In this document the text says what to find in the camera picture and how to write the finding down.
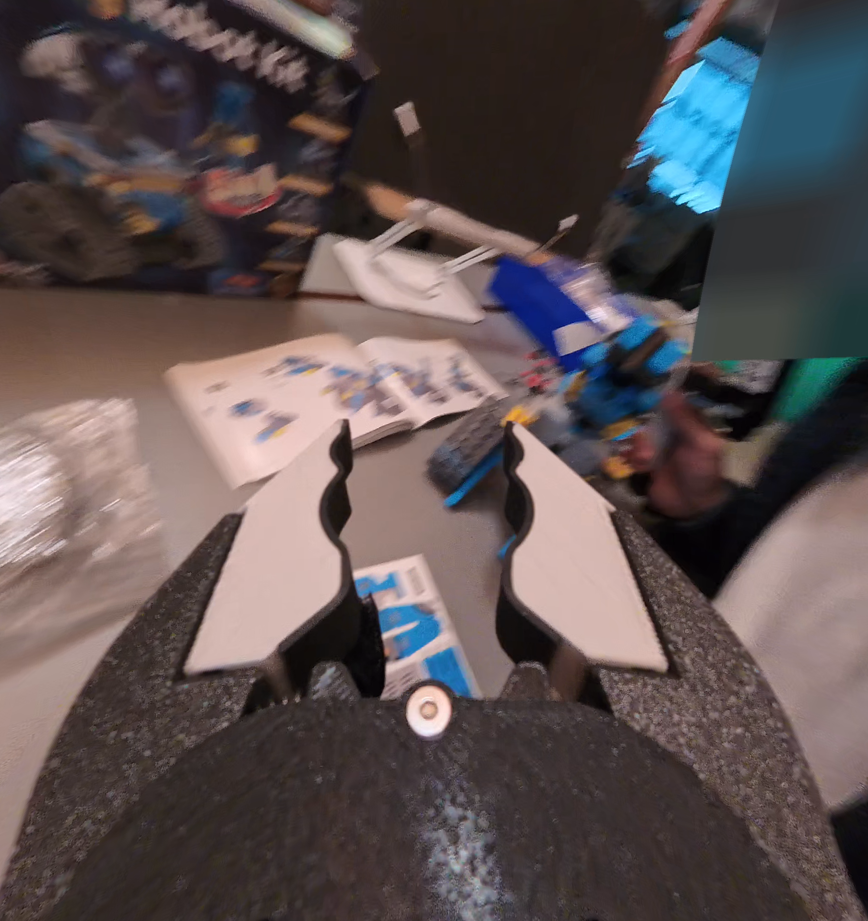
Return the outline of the crumpled clear plastic bag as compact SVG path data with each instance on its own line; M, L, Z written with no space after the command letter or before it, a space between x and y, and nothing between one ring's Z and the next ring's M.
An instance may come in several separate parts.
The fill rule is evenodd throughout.
M560 290L586 314L590 322L607 331L623 318L615 303L611 283L592 263L563 260L557 273Z

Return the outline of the green file tray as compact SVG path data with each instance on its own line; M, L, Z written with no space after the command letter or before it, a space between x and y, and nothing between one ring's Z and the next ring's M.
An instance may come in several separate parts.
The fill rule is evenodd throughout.
M790 425L825 397L862 359L808 358L790 362L778 386L769 421Z

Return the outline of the open instruction booklet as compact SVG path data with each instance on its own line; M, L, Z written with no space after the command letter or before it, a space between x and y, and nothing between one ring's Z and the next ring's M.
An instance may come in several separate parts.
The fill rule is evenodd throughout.
M165 380L232 489L279 473L340 421L357 450L507 397L457 341L336 333L179 364Z

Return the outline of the grey desk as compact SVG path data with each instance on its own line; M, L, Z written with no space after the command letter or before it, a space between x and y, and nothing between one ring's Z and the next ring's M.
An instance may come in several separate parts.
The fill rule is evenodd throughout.
M325 332L354 342L380 336L455 339L503 383L519 373L533 350L518 325L497 312L465 326L356 301L0 291L0 426L79 399L132 399L171 572L253 487L226 487L169 396L163 374L178 363ZM490 696L510 669L493 627L496 553L508 531L504 481L490 480L457 509L444 509L425 470L428 455L450 429L442 421L359 450L348 480L352 515L344 540L356 568L426 557L478 685ZM0 675L0 884L48 747L125 623L119 617L91 628Z

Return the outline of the toy robot box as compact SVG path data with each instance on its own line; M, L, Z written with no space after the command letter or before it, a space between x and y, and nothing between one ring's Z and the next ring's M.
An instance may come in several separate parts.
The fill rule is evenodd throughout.
M0 285L294 292L376 74L363 6L0 1Z

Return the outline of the blue sticker sheet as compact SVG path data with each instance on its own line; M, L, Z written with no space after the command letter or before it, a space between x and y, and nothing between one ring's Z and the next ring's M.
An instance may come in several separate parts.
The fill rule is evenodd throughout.
M360 597L371 599L378 610L386 658L383 700L398 699L431 681L458 697L481 697L423 555L357 570L355 582Z

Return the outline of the person's right hand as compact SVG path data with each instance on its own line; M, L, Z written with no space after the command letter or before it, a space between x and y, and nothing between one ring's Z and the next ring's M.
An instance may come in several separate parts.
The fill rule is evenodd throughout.
M649 427L643 428L624 452L632 470L647 476L651 511L690 520L724 504L731 487L723 471L723 438L680 391L662 397L658 420L665 435L654 436Z

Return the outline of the white desk lamp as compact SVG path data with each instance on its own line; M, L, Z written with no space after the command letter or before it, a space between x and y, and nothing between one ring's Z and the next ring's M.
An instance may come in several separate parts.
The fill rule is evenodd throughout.
M578 214L567 215L558 222L555 235L539 244L445 204L410 198L376 182L364 182L358 189L373 211L392 224L369 241L346 237L333 247L355 292L374 307L465 325L482 322L486 311L464 284L463 272L500 257L540 265L579 221ZM467 250L442 261L400 247L417 233L446 237L466 244Z

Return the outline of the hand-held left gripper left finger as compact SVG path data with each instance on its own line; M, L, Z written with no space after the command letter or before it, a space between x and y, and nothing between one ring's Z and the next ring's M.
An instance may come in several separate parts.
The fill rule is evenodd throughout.
M316 665L351 654L362 619L342 540L352 468L349 424L336 421L245 503L183 678L254 671L292 699Z

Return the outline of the blue storage bin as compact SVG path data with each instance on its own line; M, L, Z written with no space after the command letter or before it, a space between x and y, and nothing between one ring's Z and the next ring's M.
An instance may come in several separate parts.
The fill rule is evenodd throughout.
M530 263L502 256L497 260L489 292L544 352L557 357L570 371L580 367L580 356L586 349L626 328L637 319L638 311L613 288L605 271L592 263L611 283L616 306L623 317L611 331L595 326L557 284L558 268L563 260L571 259L550 257Z

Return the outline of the person's white shirt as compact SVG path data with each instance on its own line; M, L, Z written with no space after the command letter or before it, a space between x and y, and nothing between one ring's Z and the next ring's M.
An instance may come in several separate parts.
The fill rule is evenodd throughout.
M868 793L868 463L756 539L715 606L782 706L824 804Z

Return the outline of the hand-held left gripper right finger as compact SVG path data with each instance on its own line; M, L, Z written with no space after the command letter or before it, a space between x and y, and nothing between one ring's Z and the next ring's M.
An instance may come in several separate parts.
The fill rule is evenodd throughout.
M509 660L540 667L556 698L603 697L602 672L669 680L624 514L520 423L505 425L501 468L509 541L495 624Z

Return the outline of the tracked brick robot model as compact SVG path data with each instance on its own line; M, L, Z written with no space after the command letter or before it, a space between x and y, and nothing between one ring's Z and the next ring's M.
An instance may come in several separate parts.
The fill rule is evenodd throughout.
M590 346L580 367L557 390L489 397L472 410L428 459L428 479L445 508L459 505L504 458L505 428L523 426L582 479L631 474L625 443L676 389L690 366L692 345L675 321L640 316Z

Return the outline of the black partition panel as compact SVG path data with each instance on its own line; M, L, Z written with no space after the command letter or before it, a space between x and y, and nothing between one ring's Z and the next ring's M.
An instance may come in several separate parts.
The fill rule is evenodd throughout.
M668 42L651 2L370 1L349 170L584 256Z

